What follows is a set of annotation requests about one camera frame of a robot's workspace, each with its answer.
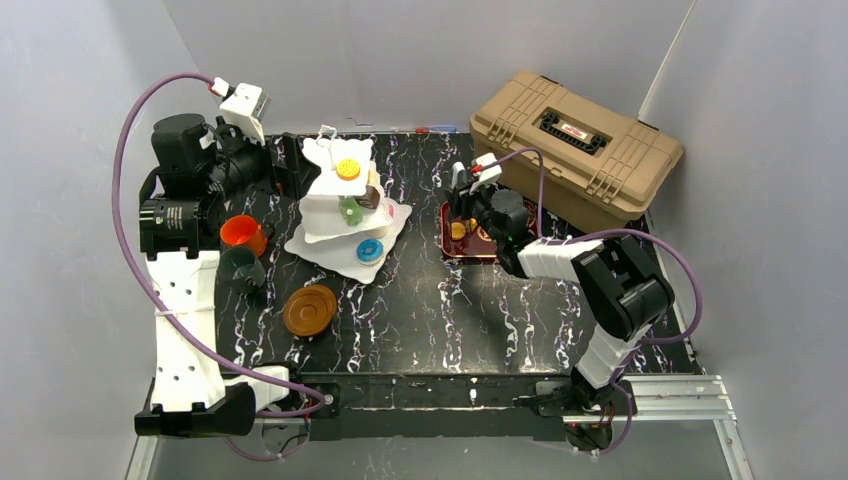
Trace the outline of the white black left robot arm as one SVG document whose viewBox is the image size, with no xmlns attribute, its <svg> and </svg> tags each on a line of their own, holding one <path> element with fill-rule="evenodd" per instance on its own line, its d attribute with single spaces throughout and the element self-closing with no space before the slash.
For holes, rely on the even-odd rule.
<svg viewBox="0 0 848 480">
<path fill-rule="evenodd" d="M 287 396 L 289 371 L 225 377 L 215 360 L 217 278 L 247 291 L 265 281 L 256 253 L 221 239 L 226 204 L 250 190 L 300 199 L 320 169 L 292 133 L 252 140 L 223 118 L 209 123 L 196 113 L 158 121 L 151 144 L 158 165 L 139 193 L 139 230 L 156 297 L 157 367 L 135 431 L 243 436 L 259 411 Z"/>
</svg>

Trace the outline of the blue sprinkled donut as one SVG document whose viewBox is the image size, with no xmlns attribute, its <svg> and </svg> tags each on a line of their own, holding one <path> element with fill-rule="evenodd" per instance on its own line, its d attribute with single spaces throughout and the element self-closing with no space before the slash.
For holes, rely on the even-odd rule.
<svg viewBox="0 0 848 480">
<path fill-rule="evenodd" d="M 383 243 L 376 238 L 367 238 L 361 241 L 356 248 L 357 261 L 363 265 L 379 263 L 384 254 Z"/>
</svg>

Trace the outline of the chocolate swirl roll cake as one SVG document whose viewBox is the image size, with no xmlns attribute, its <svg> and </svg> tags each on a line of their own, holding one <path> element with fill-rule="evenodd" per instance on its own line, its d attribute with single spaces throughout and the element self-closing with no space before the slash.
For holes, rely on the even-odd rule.
<svg viewBox="0 0 848 480">
<path fill-rule="evenodd" d="M 375 185 L 367 184 L 365 193 L 355 196 L 354 200 L 364 209 L 375 210 L 379 207 L 381 198 L 382 194 L 379 188 Z"/>
</svg>

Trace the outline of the metal serving tongs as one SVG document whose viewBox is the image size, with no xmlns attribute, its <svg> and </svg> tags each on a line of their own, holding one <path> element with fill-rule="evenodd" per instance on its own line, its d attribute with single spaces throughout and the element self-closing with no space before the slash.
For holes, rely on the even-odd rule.
<svg viewBox="0 0 848 480">
<path fill-rule="evenodd" d="M 468 217 L 465 213 L 467 194 L 465 191 L 469 185 L 468 169 L 461 161 L 456 161 L 451 166 L 451 181 L 449 188 L 445 191 L 445 196 L 451 220 L 461 224 L 465 229 L 468 229 Z"/>
</svg>

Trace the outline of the green swirl roll cake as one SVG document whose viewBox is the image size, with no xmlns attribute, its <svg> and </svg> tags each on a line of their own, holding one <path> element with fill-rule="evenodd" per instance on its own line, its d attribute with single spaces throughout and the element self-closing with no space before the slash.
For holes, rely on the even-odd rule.
<svg viewBox="0 0 848 480">
<path fill-rule="evenodd" d="M 339 210 L 347 226 L 357 226 L 363 220 L 363 208 L 356 203 L 354 198 L 341 198 Z"/>
</svg>

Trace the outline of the white three-tier cake stand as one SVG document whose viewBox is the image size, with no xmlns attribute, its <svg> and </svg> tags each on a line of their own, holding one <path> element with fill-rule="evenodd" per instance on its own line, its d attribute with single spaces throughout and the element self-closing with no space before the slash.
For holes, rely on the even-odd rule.
<svg viewBox="0 0 848 480">
<path fill-rule="evenodd" d="M 372 160 L 374 141 L 344 139 L 323 125 L 303 140 L 320 168 L 298 201 L 301 223 L 284 250 L 362 284 L 372 283 L 412 213 L 390 198 Z"/>
</svg>

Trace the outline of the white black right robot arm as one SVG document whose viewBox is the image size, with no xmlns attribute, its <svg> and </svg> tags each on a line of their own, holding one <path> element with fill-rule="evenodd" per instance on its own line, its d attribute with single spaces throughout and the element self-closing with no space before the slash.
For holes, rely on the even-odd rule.
<svg viewBox="0 0 848 480">
<path fill-rule="evenodd" d="M 456 187 L 445 192 L 453 216 L 475 219 L 495 245 L 501 268 L 518 278 L 575 282 L 596 321 L 570 374 L 573 389 L 596 394 L 672 306 L 675 293 L 630 233 L 606 239 L 542 237 L 528 226 L 523 197 L 510 189 Z"/>
</svg>

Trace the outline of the white coconut ball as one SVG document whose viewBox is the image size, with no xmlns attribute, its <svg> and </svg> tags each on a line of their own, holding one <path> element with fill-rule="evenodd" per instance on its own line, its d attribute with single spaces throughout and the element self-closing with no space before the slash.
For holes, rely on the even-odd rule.
<svg viewBox="0 0 848 480">
<path fill-rule="evenodd" d="M 371 231 L 371 235 L 373 238 L 381 239 L 387 235 L 389 235 L 392 231 L 392 225 L 387 225 L 385 227 L 380 227 Z"/>
</svg>

